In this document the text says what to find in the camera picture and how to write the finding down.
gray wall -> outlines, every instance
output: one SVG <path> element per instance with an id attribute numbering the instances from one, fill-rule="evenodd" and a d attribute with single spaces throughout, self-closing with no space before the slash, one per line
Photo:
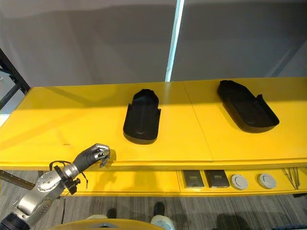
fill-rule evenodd
<path id="1" fill-rule="evenodd" d="M 304 56 L 296 60 L 301 63 L 297 71 L 282 72 L 281 66 L 306 39 L 306 4 L 205 0 L 185 4 L 173 81 L 306 76 Z"/>
<path id="2" fill-rule="evenodd" d="M 176 0 L 0 1 L 0 46 L 31 86 L 165 79 Z"/>

black metal frame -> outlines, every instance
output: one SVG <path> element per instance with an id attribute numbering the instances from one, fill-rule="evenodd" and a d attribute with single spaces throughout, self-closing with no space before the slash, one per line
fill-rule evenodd
<path id="1" fill-rule="evenodd" d="M 26 95 L 30 90 L 30 86 L 22 78 L 20 73 L 10 62 L 10 60 L 4 54 L 1 48 L 0 48 L 0 66 L 1 66 L 0 72 L 8 74 L 11 80 L 15 83 L 15 85 L 10 89 L 10 91 L 8 91 L 7 94 L 4 95 L 4 97 L 1 99 L 0 101 L 0 110 L 1 110 L 19 89 Z"/>

yellow panel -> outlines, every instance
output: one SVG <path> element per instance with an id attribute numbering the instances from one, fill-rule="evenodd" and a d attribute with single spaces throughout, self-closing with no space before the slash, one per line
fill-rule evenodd
<path id="1" fill-rule="evenodd" d="M 300 187 L 292 186 L 281 169 L 226 170 L 228 180 L 233 174 L 240 174 L 248 181 L 245 190 L 228 188 L 209 188 L 204 171 L 201 176 L 204 188 L 186 188 L 182 171 L 86 171 L 89 179 L 88 189 L 80 175 L 81 184 L 75 196 L 245 196 L 294 194 L 307 192 L 307 168 L 299 168 Z M 277 182 L 274 189 L 265 189 L 257 181 L 258 175 L 268 173 Z"/>
<path id="2" fill-rule="evenodd" d="M 79 193 L 179 193 L 176 171 L 105 171 L 84 172 L 89 180 L 88 188 L 82 175 L 78 178 Z"/>
<path id="3" fill-rule="evenodd" d="M 143 88 L 154 90 L 162 109 L 158 139 L 150 145 L 123 136 L 128 103 Z M 109 145 L 117 165 L 212 161 L 181 82 L 33 88 L 0 128 L 0 136 L 0 166 L 5 167 L 72 161 L 94 143 Z"/>
<path id="4" fill-rule="evenodd" d="M 307 158 L 307 78 L 234 79 L 264 100 L 280 124 L 264 133 L 240 130 L 217 94 L 220 80 L 187 81 L 186 90 L 214 161 Z"/>

cable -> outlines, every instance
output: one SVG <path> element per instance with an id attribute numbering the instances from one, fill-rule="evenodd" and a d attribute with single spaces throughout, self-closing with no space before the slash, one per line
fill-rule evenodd
<path id="1" fill-rule="evenodd" d="M 64 215 L 65 215 L 65 206 L 66 206 L 66 197 L 69 194 L 69 192 L 65 195 L 64 197 L 64 203 L 63 203 L 63 213 L 62 213 L 62 220 L 61 220 L 61 224 L 63 224 L 64 221 Z"/>

wire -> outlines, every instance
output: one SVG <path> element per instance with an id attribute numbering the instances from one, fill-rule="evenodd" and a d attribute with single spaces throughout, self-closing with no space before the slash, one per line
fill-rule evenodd
<path id="1" fill-rule="evenodd" d="M 53 167 L 53 164 L 54 164 L 54 163 L 62 163 L 63 166 L 65 166 L 65 163 L 71 164 L 69 161 L 53 161 L 53 162 L 51 162 L 51 163 L 49 164 L 49 170 L 50 170 L 50 171 L 52 171 L 52 167 Z M 87 189 L 87 186 L 88 186 L 88 179 L 86 178 L 86 176 L 85 176 L 85 174 L 84 174 L 83 172 L 82 172 L 81 174 L 82 174 L 82 176 L 85 178 L 85 181 L 86 181 L 86 189 Z"/>
<path id="2" fill-rule="evenodd" d="M 71 164 L 69 161 L 53 161 L 49 164 L 49 170 L 52 171 L 52 166 L 54 163 L 62 163 L 63 164 L 63 167 L 65 167 L 65 164 Z M 87 185 L 88 185 L 88 179 L 86 178 L 85 174 L 82 172 L 81 173 L 83 175 L 83 177 L 85 178 L 86 180 L 86 189 L 87 189 Z M 63 213 L 62 213 L 62 220 L 61 220 L 61 224 L 63 224 L 63 221 L 64 221 L 64 215 L 65 215 L 65 207 L 66 207 L 66 197 L 67 195 L 69 194 L 69 192 L 65 195 L 64 197 L 64 203 L 63 203 Z"/>
<path id="3" fill-rule="evenodd" d="M 61 220 L 61 224 L 63 224 L 64 221 L 64 215 L 65 215 L 65 206 L 66 206 L 66 197 L 69 194 L 69 192 L 65 195 L 64 197 L 64 203 L 63 203 L 63 213 L 62 213 L 62 220 Z"/>

